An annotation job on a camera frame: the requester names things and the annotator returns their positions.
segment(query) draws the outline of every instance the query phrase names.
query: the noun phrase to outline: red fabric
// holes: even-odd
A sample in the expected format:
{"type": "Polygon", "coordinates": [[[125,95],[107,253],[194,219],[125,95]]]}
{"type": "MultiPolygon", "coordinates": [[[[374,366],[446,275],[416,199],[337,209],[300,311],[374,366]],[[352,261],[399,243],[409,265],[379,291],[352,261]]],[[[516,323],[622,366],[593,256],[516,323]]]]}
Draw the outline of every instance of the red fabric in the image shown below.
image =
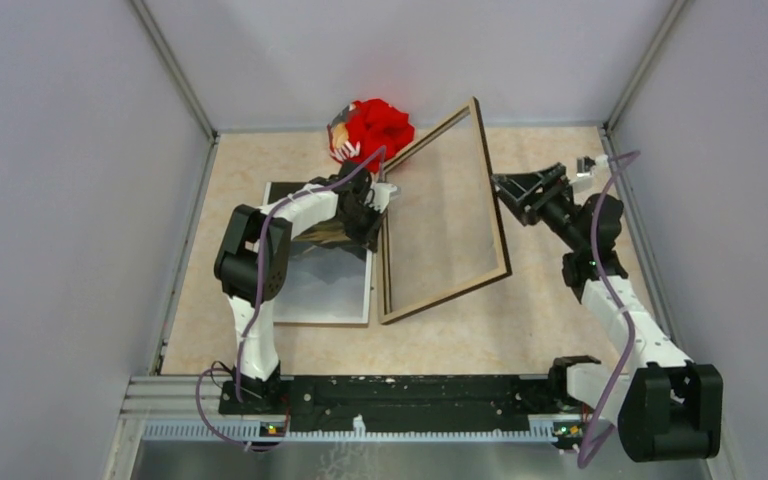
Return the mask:
{"type": "MultiPolygon", "coordinates": [[[[340,163],[344,160],[361,163],[382,145],[387,147],[386,161],[413,141],[415,130],[408,121],[408,114],[380,98],[352,102],[344,118],[348,140],[342,145],[333,144],[332,125],[329,125],[331,157],[340,163]]],[[[380,162],[374,161],[366,168],[377,173],[380,162]]]]}

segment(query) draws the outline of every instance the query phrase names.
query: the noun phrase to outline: glass pane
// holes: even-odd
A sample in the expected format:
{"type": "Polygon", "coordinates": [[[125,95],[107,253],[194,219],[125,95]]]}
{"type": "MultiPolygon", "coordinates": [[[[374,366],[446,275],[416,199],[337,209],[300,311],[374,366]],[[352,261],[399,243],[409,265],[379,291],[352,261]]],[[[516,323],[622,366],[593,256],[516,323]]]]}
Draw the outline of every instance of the glass pane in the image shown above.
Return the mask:
{"type": "Polygon", "coordinates": [[[401,193],[387,214],[385,323],[509,273],[479,124],[469,108],[452,120],[386,171],[401,193]]]}

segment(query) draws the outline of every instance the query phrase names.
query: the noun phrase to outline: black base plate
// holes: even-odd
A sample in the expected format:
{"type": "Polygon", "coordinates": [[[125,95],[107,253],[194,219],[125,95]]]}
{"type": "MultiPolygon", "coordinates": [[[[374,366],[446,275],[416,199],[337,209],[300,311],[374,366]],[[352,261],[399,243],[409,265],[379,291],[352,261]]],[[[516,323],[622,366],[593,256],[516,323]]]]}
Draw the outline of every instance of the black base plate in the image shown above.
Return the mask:
{"type": "Polygon", "coordinates": [[[285,377],[280,401],[246,396],[225,382],[219,413],[284,415],[296,432],[351,431],[358,415],[368,432],[488,432],[529,429],[528,415],[557,413],[543,378],[519,375],[285,377]]]}

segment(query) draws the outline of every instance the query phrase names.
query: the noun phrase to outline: enclosure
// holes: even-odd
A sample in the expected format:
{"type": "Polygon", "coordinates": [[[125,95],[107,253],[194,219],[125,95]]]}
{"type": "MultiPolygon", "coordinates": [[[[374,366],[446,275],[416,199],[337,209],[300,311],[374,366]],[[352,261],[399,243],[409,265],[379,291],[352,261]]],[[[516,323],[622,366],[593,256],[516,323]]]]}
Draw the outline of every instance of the enclosure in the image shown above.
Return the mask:
{"type": "Polygon", "coordinates": [[[0,478],[768,477],[768,2],[0,0],[1,372],[0,478]],[[615,364],[566,246],[470,185],[639,149],[616,250],[724,378],[717,457],[637,464],[613,439],[578,470],[545,444],[327,438],[257,456],[175,430],[198,421],[195,375],[235,361],[213,272],[231,211],[336,173],[326,125],[374,97],[418,138],[466,113],[388,173],[416,206],[394,203],[389,257],[344,257],[361,313],[287,306],[281,372],[615,364]],[[456,268],[476,249],[454,238],[486,255],[456,268]]]}

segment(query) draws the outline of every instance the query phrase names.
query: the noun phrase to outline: white frame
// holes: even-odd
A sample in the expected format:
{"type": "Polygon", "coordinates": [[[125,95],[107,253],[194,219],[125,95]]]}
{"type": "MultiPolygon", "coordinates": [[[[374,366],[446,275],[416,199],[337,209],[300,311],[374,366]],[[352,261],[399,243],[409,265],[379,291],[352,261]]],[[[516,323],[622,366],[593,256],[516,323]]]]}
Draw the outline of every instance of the white frame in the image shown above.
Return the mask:
{"type": "MultiPolygon", "coordinates": [[[[266,182],[266,187],[263,189],[263,205],[269,203],[269,192],[272,190],[272,182],[266,182]]],[[[302,317],[301,320],[293,322],[281,321],[278,317],[275,318],[275,325],[296,326],[296,327],[366,327],[369,325],[369,307],[372,300],[372,264],[375,262],[375,256],[369,250],[366,251],[366,273],[364,274],[364,289],[363,289],[363,316],[358,322],[333,322],[322,321],[321,318],[311,315],[310,317],[302,317]]]]}

